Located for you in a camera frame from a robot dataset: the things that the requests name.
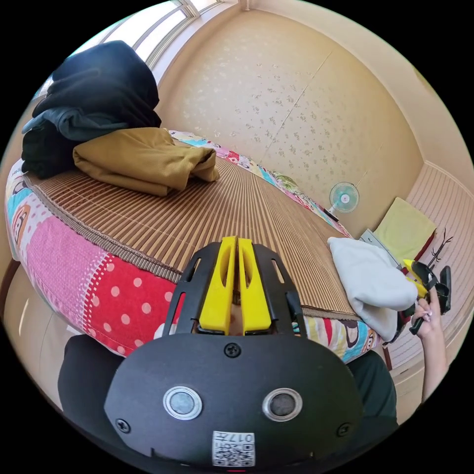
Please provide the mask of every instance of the electric fan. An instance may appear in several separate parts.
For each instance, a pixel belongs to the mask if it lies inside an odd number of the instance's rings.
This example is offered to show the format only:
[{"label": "electric fan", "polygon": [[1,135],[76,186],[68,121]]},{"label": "electric fan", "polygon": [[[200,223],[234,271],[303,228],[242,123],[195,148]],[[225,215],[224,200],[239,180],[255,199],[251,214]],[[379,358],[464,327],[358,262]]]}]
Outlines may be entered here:
[{"label": "electric fan", "polygon": [[325,209],[324,212],[338,222],[339,219],[334,215],[334,211],[343,214],[352,212],[359,203],[359,191],[352,183],[338,183],[331,189],[329,200],[331,207]]}]

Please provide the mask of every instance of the circular sensor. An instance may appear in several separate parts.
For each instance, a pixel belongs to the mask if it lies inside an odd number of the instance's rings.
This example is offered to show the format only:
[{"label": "circular sensor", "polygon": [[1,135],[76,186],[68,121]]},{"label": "circular sensor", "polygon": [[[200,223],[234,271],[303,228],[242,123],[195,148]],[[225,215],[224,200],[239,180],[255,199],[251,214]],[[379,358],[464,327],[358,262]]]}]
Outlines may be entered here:
[{"label": "circular sensor", "polygon": [[301,395],[293,389],[276,389],[263,400],[262,410],[272,421],[289,421],[303,408]]},{"label": "circular sensor", "polygon": [[188,387],[173,387],[163,397],[166,412],[177,420],[192,420],[202,411],[199,395]]}]

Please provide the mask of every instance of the white towel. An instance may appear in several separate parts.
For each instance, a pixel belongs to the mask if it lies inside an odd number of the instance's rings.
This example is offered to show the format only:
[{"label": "white towel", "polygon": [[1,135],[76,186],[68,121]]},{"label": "white towel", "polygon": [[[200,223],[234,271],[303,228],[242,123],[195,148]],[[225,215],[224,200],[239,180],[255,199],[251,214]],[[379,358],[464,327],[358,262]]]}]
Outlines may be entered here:
[{"label": "white towel", "polygon": [[327,243],[352,309],[384,341],[391,341],[397,312],[415,303],[416,286],[379,247],[352,238],[330,237]]}]

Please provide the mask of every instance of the qr code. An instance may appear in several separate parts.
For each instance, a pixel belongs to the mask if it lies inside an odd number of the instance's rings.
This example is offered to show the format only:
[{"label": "qr code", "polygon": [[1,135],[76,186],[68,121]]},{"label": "qr code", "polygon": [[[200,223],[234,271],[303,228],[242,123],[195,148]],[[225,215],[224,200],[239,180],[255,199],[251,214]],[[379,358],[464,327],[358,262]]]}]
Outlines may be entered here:
[{"label": "qr code", "polygon": [[254,434],[214,431],[212,435],[212,464],[225,468],[254,466]]}]

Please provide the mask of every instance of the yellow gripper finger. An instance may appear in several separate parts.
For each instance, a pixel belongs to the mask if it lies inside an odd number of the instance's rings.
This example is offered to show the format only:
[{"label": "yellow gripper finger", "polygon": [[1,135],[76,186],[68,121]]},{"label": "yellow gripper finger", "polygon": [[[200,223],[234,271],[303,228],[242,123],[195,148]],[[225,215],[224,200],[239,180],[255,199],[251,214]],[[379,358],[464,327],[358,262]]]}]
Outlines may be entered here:
[{"label": "yellow gripper finger", "polygon": [[237,237],[224,237],[199,317],[201,328],[229,334]]},{"label": "yellow gripper finger", "polygon": [[[419,278],[419,276],[413,271],[412,265],[414,260],[403,260],[403,264],[405,265],[406,269],[414,276]],[[410,277],[406,277],[408,281],[411,281],[415,284],[416,289],[418,290],[418,298],[424,298],[426,296],[426,288],[419,282],[412,280]]]},{"label": "yellow gripper finger", "polygon": [[272,321],[252,241],[249,239],[238,239],[238,266],[242,333],[245,335],[251,331],[268,330]]},{"label": "yellow gripper finger", "polygon": [[418,298],[424,298],[426,296],[427,291],[426,291],[426,288],[422,284],[418,283],[417,281],[412,280],[408,276],[406,277],[406,279],[412,282],[416,286],[416,289],[418,291]]}]

